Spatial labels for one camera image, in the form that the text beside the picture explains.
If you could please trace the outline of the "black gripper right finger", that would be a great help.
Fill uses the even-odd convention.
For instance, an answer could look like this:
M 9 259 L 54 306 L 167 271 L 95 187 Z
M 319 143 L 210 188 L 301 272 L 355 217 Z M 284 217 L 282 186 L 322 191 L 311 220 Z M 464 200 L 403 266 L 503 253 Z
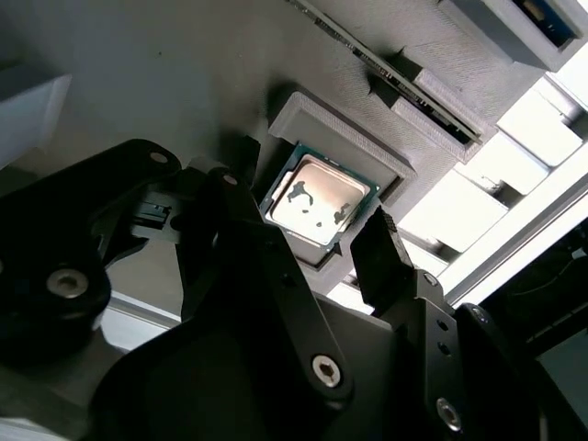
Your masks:
M 411 262 L 382 209 L 351 244 L 363 300 L 394 334 L 394 440 L 562 440 L 565 424 L 537 365 L 479 306 L 453 309 Z

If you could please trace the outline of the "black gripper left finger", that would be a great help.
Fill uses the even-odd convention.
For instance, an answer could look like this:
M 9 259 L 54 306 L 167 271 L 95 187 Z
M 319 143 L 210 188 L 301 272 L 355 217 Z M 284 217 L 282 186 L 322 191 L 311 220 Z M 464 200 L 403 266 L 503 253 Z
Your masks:
M 106 268 L 142 245 L 121 223 L 145 189 L 182 172 L 146 140 L 126 141 L 1 200 L 1 358 L 24 366 L 85 345 L 111 297 Z M 246 184 L 216 166 L 198 174 L 178 218 L 183 321 L 124 358 L 113 379 L 193 393 L 232 362 L 205 332 L 236 341 L 236 367 L 270 400 L 342 408 L 354 383 L 282 231 L 265 223 Z

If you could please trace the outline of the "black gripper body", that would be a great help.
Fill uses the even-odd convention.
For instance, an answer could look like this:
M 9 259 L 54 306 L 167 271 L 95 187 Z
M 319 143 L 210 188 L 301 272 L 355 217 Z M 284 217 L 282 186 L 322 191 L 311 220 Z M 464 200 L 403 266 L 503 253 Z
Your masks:
M 339 413 L 305 394 L 262 338 L 257 379 L 233 317 L 198 316 L 125 355 L 92 405 L 92 440 L 431 440 L 435 425 L 401 371 L 386 323 L 319 305 L 354 378 Z

